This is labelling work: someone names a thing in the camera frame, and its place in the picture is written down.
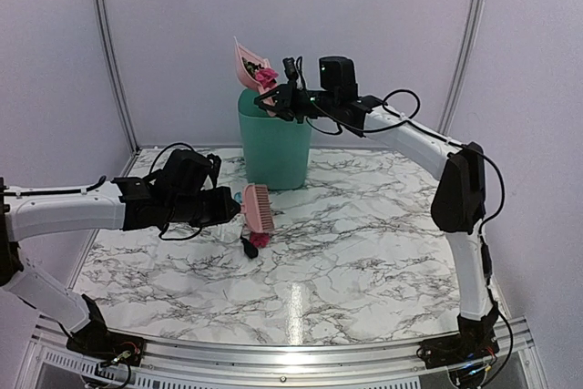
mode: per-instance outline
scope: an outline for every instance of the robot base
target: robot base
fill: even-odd
[[[131,355],[126,363],[139,366],[144,353],[144,339],[131,334],[111,332],[96,303],[86,295],[82,297],[89,309],[90,322],[69,338],[66,348],[105,361],[114,359],[124,351],[130,351]]]
[[[496,338],[486,339],[472,351],[464,347],[461,334],[452,334],[422,341],[417,355],[425,362],[427,369],[433,369],[490,357],[488,348],[494,353],[500,351]]]

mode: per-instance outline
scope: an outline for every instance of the pink brush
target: pink brush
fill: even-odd
[[[243,189],[243,204],[240,206],[240,212],[245,215],[247,226],[251,231],[267,233],[275,230],[266,185],[249,184]]]

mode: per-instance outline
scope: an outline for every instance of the black camera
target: black camera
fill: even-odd
[[[354,62],[345,56],[320,58],[320,87],[333,93],[337,105],[358,99]]]

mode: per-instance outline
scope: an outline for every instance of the pink flower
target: pink flower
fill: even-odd
[[[280,74],[272,68],[262,68],[255,72],[255,80],[259,82],[264,88],[275,84],[275,78]]]
[[[265,248],[270,242],[270,235],[252,231],[249,240],[255,248]]]

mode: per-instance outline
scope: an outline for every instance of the white arm segment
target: white arm segment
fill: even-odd
[[[31,189],[13,186],[7,191],[26,193]],[[119,200],[120,196],[118,186],[106,182],[85,194],[5,197],[5,203],[10,205],[6,215],[8,239],[22,241],[61,231],[119,230],[123,227],[126,214],[126,206]]]
[[[402,118],[377,108],[365,119],[364,128],[384,128],[402,120]],[[417,122],[411,123],[415,123],[424,130],[432,131]],[[408,124],[385,132],[366,134],[366,137],[412,159],[436,180],[440,180],[444,172],[447,154],[459,151],[459,148],[430,138]],[[481,243],[477,236],[477,226],[478,224],[476,224],[472,234],[465,232],[447,232],[445,234],[454,255],[455,272],[460,292],[460,314],[473,321],[479,321],[492,310],[482,264]]]
[[[26,193],[37,190],[10,187],[7,191]],[[6,214],[8,239],[22,241],[28,237],[72,230],[119,230],[124,225],[126,206],[119,200],[116,184],[104,183],[85,194],[6,196],[10,206]],[[17,272],[2,289],[61,322],[75,333],[89,323],[89,310],[83,298],[43,271],[21,251],[23,271]]]
[[[70,291],[55,278],[35,266],[22,255],[23,271],[2,286],[40,312],[59,321],[70,332],[76,333],[89,323],[89,309],[81,295]]]

